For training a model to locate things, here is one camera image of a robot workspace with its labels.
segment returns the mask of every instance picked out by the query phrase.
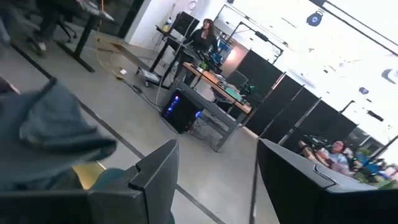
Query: black partition panel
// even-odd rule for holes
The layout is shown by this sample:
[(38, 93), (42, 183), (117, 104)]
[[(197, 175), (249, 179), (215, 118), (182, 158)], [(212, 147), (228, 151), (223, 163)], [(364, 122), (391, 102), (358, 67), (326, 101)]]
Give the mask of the black partition panel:
[(302, 89), (276, 117), (261, 138), (278, 143), (317, 100), (318, 98), (314, 94), (305, 88)]
[(304, 134), (322, 136), (330, 142), (344, 140), (356, 126), (357, 124), (321, 101), (282, 146), (299, 152), (298, 143)]
[[(288, 106), (289, 102), (292, 101), (292, 98), (300, 89), (301, 86), (296, 81), (292, 80), (288, 76), (285, 76), (276, 86), (275, 90), (272, 91), (266, 100), (264, 100), (264, 102), (258, 107), (258, 110), (248, 121), (246, 127), (257, 135), (260, 135), (266, 126), (278, 115), (278, 113)], [(289, 123), (283, 119), (278, 119), (277, 121), (281, 125)], [(282, 129), (275, 129), (275, 132), (270, 133), (270, 135), (267, 135), (266, 138), (272, 141), (274, 137), (280, 135), (279, 132), (281, 132)]]
[(352, 120), (339, 114), (322, 136), (329, 141), (345, 140), (356, 127), (357, 124), (352, 122)]
[[(252, 107), (257, 107), (259, 105), (259, 100), (263, 99), (269, 93), (271, 87), (282, 75), (282, 72), (277, 67), (252, 50), (242, 59), (236, 71), (246, 76), (246, 78), (248, 78), (248, 83), (255, 86), (253, 95), (256, 97), (245, 97)], [(229, 103), (217, 103), (217, 105), (224, 111), (228, 111), (231, 107)], [(241, 110), (234, 107), (229, 114), (237, 118), (240, 113)]]

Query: blue led light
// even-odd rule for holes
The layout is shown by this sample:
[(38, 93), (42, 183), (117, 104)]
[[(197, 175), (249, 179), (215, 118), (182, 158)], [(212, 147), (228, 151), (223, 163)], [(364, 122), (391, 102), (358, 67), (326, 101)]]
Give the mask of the blue led light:
[(198, 112), (195, 114), (195, 118), (200, 117), (200, 115), (201, 115), (201, 111), (198, 111)]
[(175, 96), (171, 105), (167, 108), (166, 114), (164, 116), (167, 118), (169, 117), (170, 113), (173, 111), (174, 107), (177, 105), (178, 101), (180, 100), (179, 96)]

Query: standing desk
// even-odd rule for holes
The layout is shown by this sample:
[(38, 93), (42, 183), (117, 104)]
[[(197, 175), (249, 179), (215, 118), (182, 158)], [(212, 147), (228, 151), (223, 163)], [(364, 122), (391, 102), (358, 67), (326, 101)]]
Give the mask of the standing desk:
[[(170, 46), (174, 50), (177, 50), (180, 45), (180, 41), (178, 41), (175, 37), (171, 36), (169, 32), (162, 30), (159, 26), (156, 26), (156, 31), (160, 32), (163, 35), (163, 38), (167, 38), (167, 40), (165, 41), (165, 44), (163, 45), (162, 50), (160, 50), (159, 54), (156, 56), (154, 63), (152, 64), (152, 66), (149, 69), (149, 72), (151, 72), (151, 73), (153, 73), (155, 71), (156, 66), (159, 64), (160, 60), (164, 56), (164, 53), (166, 52), (168, 46)], [(156, 74), (159, 77), (159, 80), (162, 80), (162, 83), (160, 83), (162, 88), (165, 88), (167, 90), (169, 89), (168, 86), (163, 86), (163, 82), (166, 79), (166, 77), (169, 75), (169, 73), (171, 72), (171, 70), (172, 70), (173, 66), (175, 65), (176, 61), (178, 60), (178, 58), (180, 57), (180, 55), (182, 53), (182, 49), (183, 49), (183, 46), (181, 46), (180, 51), (175, 54), (174, 59), (170, 63), (169, 67), (166, 69), (166, 72), (163, 74), (163, 77)], [(153, 85), (159, 85), (158, 82), (152, 81), (150, 79), (147, 79), (146, 82), (151, 83)]]
[(85, 62), (80, 57), (81, 52), (83, 51), (83, 47), (86, 45), (86, 42), (88, 40), (88, 37), (90, 36), (91, 30), (98, 23), (98, 21), (100, 19), (113, 21), (114, 19), (106, 12), (100, 11), (100, 10), (95, 11), (94, 8), (92, 8), (90, 10), (83, 10), (83, 8), (82, 8), (81, 10), (85, 13), (88, 13), (90, 15), (90, 17), (86, 23), (83, 33), (81, 34), (81, 37), (76, 46), (76, 49), (74, 51), (71, 50), (63, 42), (57, 41), (57, 44), (62, 50), (64, 50), (68, 55), (70, 55), (73, 59), (75, 59), (77, 62), (79, 62), (79, 64), (82, 65), (83, 67), (85, 67), (89, 72), (95, 72), (94, 68), (91, 67), (87, 62)]
[(219, 125), (218, 123), (212, 121), (211, 118), (207, 117), (204, 113), (201, 114), (200, 118), (207, 123), (210, 127), (212, 127), (215, 131), (217, 131), (219, 134), (221, 134), (221, 139), (218, 141), (216, 147), (212, 147), (212, 150), (215, 152), (221, 152), (221, 148), (224, 146), (225, 142), (235, 133), (235, 131), (240, 127), (241, 122), (243, 119), (250, 113), (251, 107), (249, 105), (243, 104), (235, 98), (233, 98), (230, 94), (228, 94), (221, 86), (218, 85), (218, 78), (215, 77), (213, 74), (210, 72), (199, 72), (195, 68), (192, 67), (192, 64), (185, 62), (184, 67), (189, 71), (192, 72), (194, 75), (199, 77), (201, 80), (207, 82), (211, 87), (213, 87), (216, 91), (218, 91), (220, 94), (222, 94), (226, 99), (230, 100), (233, 102), (234, 106), (237, 106), (241, 114), (238, 116), (237, 119), (233, 119), (231, 116), (229, 116), (227, 113), (225, 113), (221, 108), (219, 108), (215, 103), (210, 102), (204, 97), (202, 97), (199, 93), (197, 93), (194, 89), (192, 89), (190, 86), (185, 84), (182, 81), (183, 78), (183, 72), (176, 74), (177, 77), (175, 81), (172, 83), (170, 86), (169, 91), (167, 92), (166, 96), (162, 100), (162, 106), (165, 106), (169, 99), (172, 97), (173, 93), (179, 89), (182, 90), (185, 94), (190, 95), (193, 99), (197, 101), (197, 103), (201, 104), (207, 111), (209, 111), (213, 116), (218, 118), (225, 126), (227, 127), (227, 130), (225, 130), (224, 127)]

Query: concrete floor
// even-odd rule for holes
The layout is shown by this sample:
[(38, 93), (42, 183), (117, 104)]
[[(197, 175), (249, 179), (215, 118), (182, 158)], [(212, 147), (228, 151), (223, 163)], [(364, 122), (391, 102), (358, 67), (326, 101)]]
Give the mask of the concrete floor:
[[(91, 37), (90, 43), (94, 42), (94, 37)], [(148, 155), (169, 139), (178, 139), (178, 184), (181, 190), (176, 191), (172, 206), (177, 224), (247, 223), (256, 139), (239, 129), (226, 143), (224, 152), (215, 153), (206, 141), (189, 134), (175, 134), (156, 110), (127, 85), (117, 81), (110, 72), (123, 67), (127, 70), (129, 82), (142, 86), (142, 80), (133, 75), (136, 66), (122, 55), (96, 53), (90, 43), (81, 57), (96, 69), (95, 73), (87, 72), (54, 43), (47, 46), (47, 58), (38, 58), (22, 39), (16, 40), (20, 49), (49, 74), (57, 77), (141, 154)], [(0, 61), (0, 67), (0, 75), (20, 91), (38, 89), (47, 81), (42, 73), (13, 49), (7, 60)], [(142, 89), (151, 101), (155, 101), (157, 89)], [(85, 115), (89, 122), (97, 124), (90, 115)], [(101, 129), (105, 134), (110, 134), (105, 128)], [(107, 168), (126, 169), (137, 161), (137, 154), (119, 143), (118, 150), (101, 163)], [(256, 223), (278, 223), (261, 181), (257, 191), (256, 215)]]

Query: green mat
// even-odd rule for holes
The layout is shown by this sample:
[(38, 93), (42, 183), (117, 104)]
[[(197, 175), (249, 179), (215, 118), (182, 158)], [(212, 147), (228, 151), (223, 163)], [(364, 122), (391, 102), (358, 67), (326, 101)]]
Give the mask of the green mat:
[(234, 88), (227, 87), (225, 89), (225, 92), (227, 92), (229, 95), (231, 95), (235, 100), (238, 100), (238, 101), (242, 100), (242, 96), (239, 93), (237, 93)]

